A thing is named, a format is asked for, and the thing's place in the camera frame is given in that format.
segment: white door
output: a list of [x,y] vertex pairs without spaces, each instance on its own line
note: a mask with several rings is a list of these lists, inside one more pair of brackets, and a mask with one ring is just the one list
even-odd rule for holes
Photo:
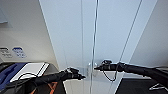
[[[89,63],[129,63],[156,1],[99,0],[95,34],[97,0],[40,0],[60,70],[74,67],[87,75]],[[82,81],[66,81],[65,87],[67,94],[114,94],[122,76],[118,73],[111,83],[98,72]]]

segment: gray floor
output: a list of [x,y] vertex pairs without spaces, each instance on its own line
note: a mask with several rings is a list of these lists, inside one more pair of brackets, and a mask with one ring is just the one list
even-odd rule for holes
[[116,94],[168,94],[165,89],[150,91],[155,84],[150,79],[122,79]]

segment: white object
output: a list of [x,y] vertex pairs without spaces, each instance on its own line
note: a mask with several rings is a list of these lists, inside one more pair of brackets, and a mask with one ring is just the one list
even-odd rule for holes
[[7,22],[5,15],[3,14],[2,10],[0,9],[0,23]]
[[9,52],[8,48],[0,48],[1,55],[5,58],[12,58],[11,53]]
[[12,50],[16,54],[17,57],[19,57],[19,58],[25,58],[26,57],[26,54],[23,52],[22,48],[15,47]]
[[[10,82],[13,82],[15,80],[18,80],[18,78],[25,73],[32,73],[38,76],[42,76],[46,68],[48,67],[48,63],[27,63],[11,80]],[[26,74],[21,77],[21,79],[35,77],[31,74]]]

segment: white wall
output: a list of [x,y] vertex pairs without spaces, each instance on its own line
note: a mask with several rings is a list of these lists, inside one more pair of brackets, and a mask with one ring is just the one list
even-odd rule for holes
[[[168,0],[158,0],[130,64],[146,67],[168,66]],[[125,78],[141,78],[125,74]]]
[[[46,61],[57,66],[38,0],[0,0],[8,23],[0,24],[0,47],[7,47],[13,58],[3,61]],[[22,47],[26,58],[18,58],[13,47]]]
[[3,61],[2,61],[2,59],[0,58],[0,63],[2,63]]

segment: white wall panel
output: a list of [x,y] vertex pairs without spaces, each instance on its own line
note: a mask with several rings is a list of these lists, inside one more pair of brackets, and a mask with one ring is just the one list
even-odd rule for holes
[[[152,5],[148,6],[146,2],[142,2],[144,9],[150,8],[145,10],[145,14],[141,12],[142,15],[138,18],[143,18],[143,28],[156,0],[147,3]],[[86,67],[93,58],[96,0],[40,0],[40,4],[60,70],[72,66],[86,75]],[[100,64],[104,59],[110,59],[114,63],[120,61],[139,4],[140,0],[99,0],[94,63]],[[123,58],[128,59],[121,58],[123,62],[129,63],[143,28],[138,33],[136,29],[131,32],[134,36],[130,36],[130,39],[136,40],[131,43],[135,45],[126,46],[126,50],[132,50],[124,52]],[[111,84],[102,72],[98,72],[93,81],[89,76],[83,81],[67,81],[65,87],[67,94],[90,94],[92,82],[91,94],[114,94],[122,77],[123,73],[119,73],[117,80]]]

